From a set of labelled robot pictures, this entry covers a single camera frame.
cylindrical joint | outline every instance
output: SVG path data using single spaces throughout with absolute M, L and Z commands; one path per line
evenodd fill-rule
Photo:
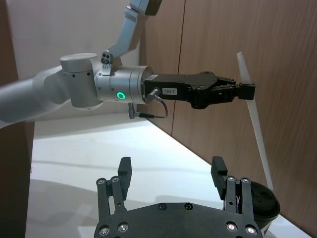
M 81 110 L 98 108 L 94 71 L 100 64 L 96 54 L 75 54 L 60 58 L 72 105 Z
M 143 81 L 152 74 L 148 66 L 122 66 L 110 76 L 100 71 L 95 78 L 98 98 L 103 101 L 145 104 Z

white wall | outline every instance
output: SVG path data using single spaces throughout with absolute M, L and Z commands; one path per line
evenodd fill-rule
M 60 65 L 59 58 L 75 53 L 96 53 L 114 45 L 129 0 L 7 0 L 19 79 Z M 138 65 L 139 50 L 122 58 Z M 127 105 L 104 103 L 83 112 L 70 104 L 39 119 L 69 118 L 127 112 Z

brown wood paneling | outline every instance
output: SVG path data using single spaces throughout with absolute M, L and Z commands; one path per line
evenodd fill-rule
M 0 86 L 16 80 L 7 6 L 0 0 Z M 0 129 L 1 237 L 25 236 L 33 131 L 34 123 L 24 122 Z
M 253 82 L 281 213 L 317 236 L 317 1 L 186 0 L 180 72 L 239 80 L 242 51 Z M 172 136 L 230 173 L 265 184 L 246 102 L 193 110 L 176 102 Z
M 162 1 L 159 12 L 146 23 L 140 46 L 140 65 L 150 65 L 157 73 L 178 73 L 185 0 Z M 174 101 L 166 100 L 167 119 L 150 121 L 171 135 Z M 138 105 L 145 113 L 164 115 L 161 104 Z

